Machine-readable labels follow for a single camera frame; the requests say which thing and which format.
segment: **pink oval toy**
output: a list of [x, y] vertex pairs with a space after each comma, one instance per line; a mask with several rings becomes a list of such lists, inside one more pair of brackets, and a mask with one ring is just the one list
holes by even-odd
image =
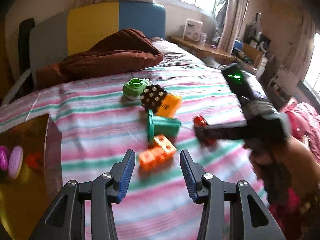
[[8, 170], [9, 156], [10, 156], [9, 149], [4, 145], [0, 145], [0, 169], [3, 171]]
[[16, 179], [19, 176], [22, 160], [23, 148], [21, 146], [14, 147], [9, 159], [8, 173], [10, 178]]

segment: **striped bed sheet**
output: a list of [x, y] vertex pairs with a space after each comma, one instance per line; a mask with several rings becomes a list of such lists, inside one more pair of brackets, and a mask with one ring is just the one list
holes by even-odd
[[[221, 72], [193, 61], [178, 59], [139, 72], [34, 92], [0, 108], [0, 132], [49, 113], [62, 132], [63, 184], [70, 179], [93, 180], [121, 161], [127, 149], [136, 155], [147, 149], [146, 111], [139, 101], [129, 101], [122, 94], [123, 84], [133, 77], [150, 79], [183, 97], [175, 115], [182, 127], [172, 162], [146, 174], [136, 161], [126, 198], [113, 205], [119, 240], [196, 239], [202, 205], [188, 196], [179, 164], [183, 149], [221, 180], [247, 180], [266, 203], [263, 185], [256, 180], [242, 141], [218, 141], [216, 147], [204, 147], [196, 139], [192, 127], [196, 114], [211, 124], [241, 120], [243, 115]], [[90, 202], [85, 211], [86, 239], [91, 239]], [[226, 236], [228, 219], [226, 204]]]

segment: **brown blanket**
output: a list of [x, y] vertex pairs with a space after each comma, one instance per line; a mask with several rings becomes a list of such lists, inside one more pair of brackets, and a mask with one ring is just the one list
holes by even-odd
[[44, 89], [75, 80], [103, 77], [152, 67], [162, 54], [141, 31], [124, 29], [79, 52], [37, 70], [37, 88]]

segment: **green light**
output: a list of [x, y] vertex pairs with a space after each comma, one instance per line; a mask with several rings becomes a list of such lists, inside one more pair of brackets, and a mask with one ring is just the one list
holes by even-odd
[[236, 78], [236, 79], [240, 79], [241, 77], [240, 76], [238, 76], [238, 75], [228, 75], [228, 77], [233, 77], [233, 78]]

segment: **orange box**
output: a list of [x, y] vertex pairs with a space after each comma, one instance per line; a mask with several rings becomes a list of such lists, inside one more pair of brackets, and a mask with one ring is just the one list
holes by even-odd
[[172, 118], [181, 106], [181, 102], [181, 96], [174, 93], [167, 94], [166, 97], [162, 100], [156, 115]]
[[161, 163], [169, 160], [177, 149], [163, 135], [154, 137], [155, 147], [139, 154], [139, 164], [145, 171], [150, 171]]

